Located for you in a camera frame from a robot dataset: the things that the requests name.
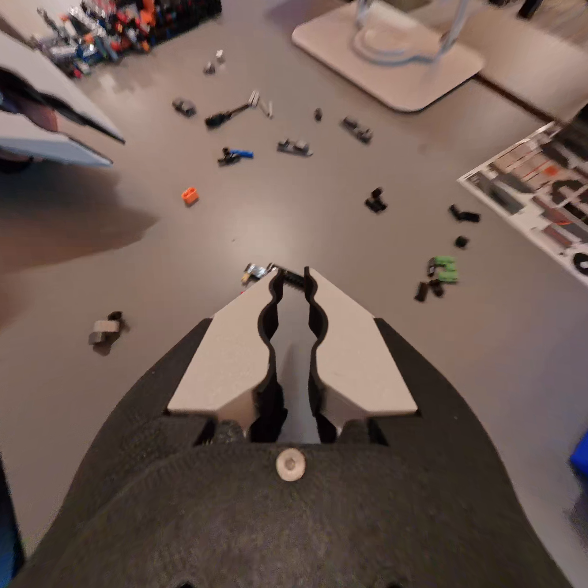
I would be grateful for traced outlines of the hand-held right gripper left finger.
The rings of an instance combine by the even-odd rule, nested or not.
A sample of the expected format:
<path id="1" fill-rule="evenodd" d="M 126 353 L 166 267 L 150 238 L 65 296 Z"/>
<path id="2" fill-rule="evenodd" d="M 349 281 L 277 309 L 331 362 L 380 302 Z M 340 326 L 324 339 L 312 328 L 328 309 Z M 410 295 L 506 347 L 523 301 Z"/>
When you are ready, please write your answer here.
<path id="1" fill-rule="evenodd" d="M 253 436 L 255 423 L 282 411 L 272 338 L 283 282 L 283 271 L 272 269 L 212 316 L 168 403 L 171 415 L 234 421 Z"/>

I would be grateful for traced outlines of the small grey lego connector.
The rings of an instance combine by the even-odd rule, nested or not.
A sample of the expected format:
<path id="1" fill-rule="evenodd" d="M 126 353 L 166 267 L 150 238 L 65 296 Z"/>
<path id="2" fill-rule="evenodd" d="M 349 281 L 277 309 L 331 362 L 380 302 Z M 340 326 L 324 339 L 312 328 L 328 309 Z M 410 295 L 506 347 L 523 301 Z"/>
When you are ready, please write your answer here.
<path id="1" fill-rule="evenodd" d="M 106 344 L 119 334 L 120 328 L 120 320 L 105 319 L 95 321 L 88 337 L 89 345 L 99 346 Z"/>

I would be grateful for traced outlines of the long black lego axle piece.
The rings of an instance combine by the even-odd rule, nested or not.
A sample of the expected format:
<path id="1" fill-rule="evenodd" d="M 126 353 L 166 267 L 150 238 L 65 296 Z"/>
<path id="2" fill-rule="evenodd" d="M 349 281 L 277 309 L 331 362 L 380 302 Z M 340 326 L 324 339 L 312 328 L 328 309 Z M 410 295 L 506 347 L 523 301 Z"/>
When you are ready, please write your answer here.
<path id="1" fill-rule="evenodd" d="M 250 108 L 249 104 L 243 104 L 237 108 L 234 108 L 230 111 L 218 112 L 216 114 L 210 115 L 205 119 L 205 126 L 208 129 L 216 129 L 225 124 L 227 121 L 231 120 L 237 114 L 240 114 L 243 111 L 246 111 Z"/>

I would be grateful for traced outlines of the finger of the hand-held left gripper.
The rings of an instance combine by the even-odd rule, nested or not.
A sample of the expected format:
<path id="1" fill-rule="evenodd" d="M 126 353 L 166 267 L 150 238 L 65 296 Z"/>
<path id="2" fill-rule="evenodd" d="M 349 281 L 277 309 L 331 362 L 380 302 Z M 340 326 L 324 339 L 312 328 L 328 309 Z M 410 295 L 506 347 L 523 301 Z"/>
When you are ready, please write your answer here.
<path id="1" fill-rule="evenodd" d="M 114 123 L 45 55 L 1 33 L 1 89 L 125 143 Z"/>
<path id="2" fill-rule="evenodd" d="M 110 158 L 84 143 L 42 129 L 21 114 L 1 111 L 1 158 L 43 159 L 76 166 L 112 166 Z"/>

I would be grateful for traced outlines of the green black lego piece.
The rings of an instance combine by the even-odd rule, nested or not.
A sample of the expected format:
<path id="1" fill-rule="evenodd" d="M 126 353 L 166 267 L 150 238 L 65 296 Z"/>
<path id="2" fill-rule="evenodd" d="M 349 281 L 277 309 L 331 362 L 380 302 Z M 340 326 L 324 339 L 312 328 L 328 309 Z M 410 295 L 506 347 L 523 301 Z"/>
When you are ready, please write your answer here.
<path id="1" fill-rule="evenodd" d="M 429 281 L 455 284 L 460 281 L 454 256 L 434 256 L 427 262 Z"/>

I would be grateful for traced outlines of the lego car chassis model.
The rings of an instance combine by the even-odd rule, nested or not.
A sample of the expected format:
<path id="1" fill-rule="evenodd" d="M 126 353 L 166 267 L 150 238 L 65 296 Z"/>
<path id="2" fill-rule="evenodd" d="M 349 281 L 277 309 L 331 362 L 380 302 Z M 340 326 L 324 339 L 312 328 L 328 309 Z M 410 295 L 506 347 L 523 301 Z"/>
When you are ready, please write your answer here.
<path id="1" fill-rule="evenodd" d="M 148 54 L 158 44 L 190 31 L 222 13 L 222 1 L 79 1 L 52 19 L 51 30 L 28 44 L 67 76 L 80 79 L 100 62 L 118 63 L 125 54 Z"/>

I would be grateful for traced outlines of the black lego bracket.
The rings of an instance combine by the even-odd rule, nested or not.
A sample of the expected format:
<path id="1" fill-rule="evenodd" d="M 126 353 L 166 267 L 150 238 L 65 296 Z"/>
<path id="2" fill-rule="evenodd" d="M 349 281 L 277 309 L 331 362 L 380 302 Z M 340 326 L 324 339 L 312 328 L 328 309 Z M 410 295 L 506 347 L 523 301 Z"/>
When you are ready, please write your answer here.
<path id="1" fill-rule="evenodd" d="M 443 298 L 445 296 L 445 288 L 439 279 L 432 279 L 428 282 L 419 282 L 414 300 L 423 303 L 426 301 L 430 293 L 437 298 Z"/>

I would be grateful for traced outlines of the white book stand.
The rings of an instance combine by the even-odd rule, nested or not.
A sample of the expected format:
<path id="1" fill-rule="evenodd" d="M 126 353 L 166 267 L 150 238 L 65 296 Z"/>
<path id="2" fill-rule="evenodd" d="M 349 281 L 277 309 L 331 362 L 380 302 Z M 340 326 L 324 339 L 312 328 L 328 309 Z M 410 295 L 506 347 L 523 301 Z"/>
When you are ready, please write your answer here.
<path id="1" fill-rule="evenodd" d="M 468 1 L 459 1 L 443 35 L 382 1 L 353 1 L 292 32 L 298 48 L 396 112 L 420 112 L 483 66 L 458 42 Z"/>

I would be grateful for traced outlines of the blue storage bin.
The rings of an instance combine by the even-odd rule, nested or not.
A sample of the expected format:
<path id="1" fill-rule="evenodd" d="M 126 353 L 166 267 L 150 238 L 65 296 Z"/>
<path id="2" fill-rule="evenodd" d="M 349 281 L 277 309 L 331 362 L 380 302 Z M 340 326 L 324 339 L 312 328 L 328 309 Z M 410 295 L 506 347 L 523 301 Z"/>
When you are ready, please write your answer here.
<path id="1" fill-rule="evenodd" d="M 569 458 L 573 470 L 585 479 L 587 479 L 587 438 L 588 434 L 585 431 Z"/>

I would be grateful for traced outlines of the blue black lego axle assembly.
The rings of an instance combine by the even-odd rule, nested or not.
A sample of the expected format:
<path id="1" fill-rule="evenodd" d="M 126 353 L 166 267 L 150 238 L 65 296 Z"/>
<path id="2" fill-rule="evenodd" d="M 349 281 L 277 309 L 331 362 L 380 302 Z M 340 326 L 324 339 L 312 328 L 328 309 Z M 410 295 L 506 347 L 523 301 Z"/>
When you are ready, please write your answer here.
<path id="1" fill-rule="evenodd" d="M 218 166 L 220 167 L 227 167 L 235 165 L 236 163 L 240 162 L 242 159 L 253 159 L 254 152 L 253 151 L 245 151 L 239 149 L 231 149 L 224 147 L 222 149 L 223 156 L 217 160 Z"/>

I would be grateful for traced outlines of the lego sticker sheet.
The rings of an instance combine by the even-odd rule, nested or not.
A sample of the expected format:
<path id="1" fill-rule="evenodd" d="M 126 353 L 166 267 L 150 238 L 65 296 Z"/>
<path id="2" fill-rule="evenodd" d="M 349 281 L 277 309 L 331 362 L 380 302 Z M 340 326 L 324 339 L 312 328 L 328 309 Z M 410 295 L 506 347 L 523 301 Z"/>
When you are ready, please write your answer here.
<path id="1" fill-rule="evenodd" d="M 587 152 L 550 122 L 458 184 L 587 286 Z"/>

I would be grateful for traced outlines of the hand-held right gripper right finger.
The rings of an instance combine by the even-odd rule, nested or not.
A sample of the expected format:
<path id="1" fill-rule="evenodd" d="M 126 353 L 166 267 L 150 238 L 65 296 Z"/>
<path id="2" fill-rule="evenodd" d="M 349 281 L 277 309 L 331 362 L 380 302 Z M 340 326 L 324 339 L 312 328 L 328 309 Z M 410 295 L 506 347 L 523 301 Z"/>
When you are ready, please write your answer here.
<path id="1" fill-rule="evenodd" d="M 311 350 L 308 395 L 321 435 L 351 421 L 414 416 L 417 404 L 376 318 L 317 270 L 305 267 Z"/>

